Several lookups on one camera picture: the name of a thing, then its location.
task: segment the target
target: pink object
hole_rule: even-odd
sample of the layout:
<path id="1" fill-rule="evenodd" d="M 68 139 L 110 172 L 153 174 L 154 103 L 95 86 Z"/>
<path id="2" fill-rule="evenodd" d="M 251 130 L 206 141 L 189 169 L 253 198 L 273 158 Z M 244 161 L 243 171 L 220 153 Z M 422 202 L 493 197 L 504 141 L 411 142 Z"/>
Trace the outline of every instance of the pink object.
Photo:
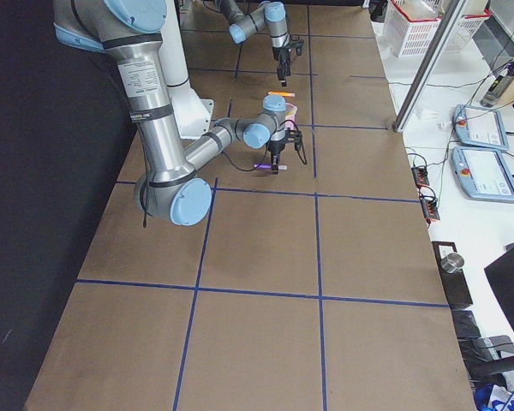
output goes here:
<path id="1" fill-rule="evenodd" d="M 288 122 L 288 121 L 285 122 L 285 127 L 288 130 L 295 128 L 295 126 L 293 125 L 293 122 L 295 122 L 295 114 L 297 114 L 297 106 L 292 103 L 286 103 L 285 104 L 285 119 L 291 120 L 291 122 Z"/>

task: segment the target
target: label sticker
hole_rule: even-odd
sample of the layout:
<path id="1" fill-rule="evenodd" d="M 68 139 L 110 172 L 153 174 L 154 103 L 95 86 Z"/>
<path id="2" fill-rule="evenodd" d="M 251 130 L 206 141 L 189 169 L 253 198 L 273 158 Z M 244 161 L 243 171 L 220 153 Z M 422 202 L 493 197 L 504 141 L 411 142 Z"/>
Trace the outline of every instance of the label sticker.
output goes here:
<path id="1" fill-rule="evenodd" d="M 128 97 L 140 97 L 160 91 L 158 72 L 153 61 L 144 60 L 118 66 Z"/>

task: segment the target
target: cardboard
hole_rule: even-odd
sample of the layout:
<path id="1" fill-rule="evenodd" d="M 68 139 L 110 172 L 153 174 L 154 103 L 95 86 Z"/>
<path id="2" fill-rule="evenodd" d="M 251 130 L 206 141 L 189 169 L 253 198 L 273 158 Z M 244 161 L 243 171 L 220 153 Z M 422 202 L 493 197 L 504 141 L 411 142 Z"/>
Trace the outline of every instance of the cardboard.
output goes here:
<path id="1" fill-rule="evenodd" d="M 192 5 L 188 27 L 226 31 L 220 15 Z M 307 6 L 288 10 L 295 32 L 308 29 Z M 310 13 L 313 34 L 373 35 L 367 10 Z M 240 47 L 228 33 L 186 31 L 183 40 L 189 67 L 236 68 Z M 266 60 L 266 40 L 242 47 L 244 68 Z M 331 411 L 473 408 L 401 136 L 369 129 L 394 116 L 388 84 L 351 77 L 381 74 L 377 46 L 340 40 L 311 40 L 314 121 L 329 127 L 314 130 L 317 178 L 311 128 L 303 128 L 309 166 L 287 147 L 279 176 L 215 158 L 199 172 L 211 185 L 218 178 L 208 232 L 208 217 L 191 228 L 149 218 L 143 229 L 133 185 L 117 184 L 80 278 L 146 287 L 75 286 L 27 411 L 174 409 L 176 392 L 175 409 L 188 411 L 321 411 L 324 401 Z M 227 115 L 230 100 L 231 116 L 255 116 L 278 88 L 275 74 L 190 75 L 202 98 L 216 100 L 214 118 Z M 297 121 L 311 124 L 309 76 L 288 83 Z M 242 143 L 227 152 L 242 166 L 263 154 Z M 135 140 L 119 180 L 143 170 Z M 179 285 L 189 289 L 168 289 Z"/>

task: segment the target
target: plastic crate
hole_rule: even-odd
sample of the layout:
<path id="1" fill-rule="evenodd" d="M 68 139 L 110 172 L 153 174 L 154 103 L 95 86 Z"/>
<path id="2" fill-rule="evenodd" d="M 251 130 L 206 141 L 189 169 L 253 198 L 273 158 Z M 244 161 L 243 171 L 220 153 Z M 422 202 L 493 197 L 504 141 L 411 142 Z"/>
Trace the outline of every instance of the plastic crate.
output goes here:
<path id="1" fill-rule="evenodd" d="M 441 0 L 424 0 L 438 9 Z M 412 21 L 400 8 L 404 0 L 389 0 L 385 16 L 384 36 L 398 57 L 421 56 L 427 52 L 436 34 L 440 18 Z M 466 15 L 459 22 L 458 31 L 452 34 L 445 53 L 458 53 L 472 39 L 481 24 L 491 14 L 484 10 L 483 15 Z"/>

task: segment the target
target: white pillar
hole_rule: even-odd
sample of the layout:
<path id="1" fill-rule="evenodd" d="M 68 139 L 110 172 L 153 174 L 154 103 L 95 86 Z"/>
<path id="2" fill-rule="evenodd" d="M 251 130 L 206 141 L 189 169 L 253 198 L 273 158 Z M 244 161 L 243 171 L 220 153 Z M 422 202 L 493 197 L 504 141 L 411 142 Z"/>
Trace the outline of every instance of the white pillar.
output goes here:
<path id="1" fill-rule="evenodd" d="M 170 94 L 179 134 L 183 139 L 199 139 L 212 119 L 213 101 L 201 100 L 190 87 L 187 62 L 182 48 L 174 0 L 165 0 L 167 16 L 162 27 L 164 42 L 158 51 Z"/>

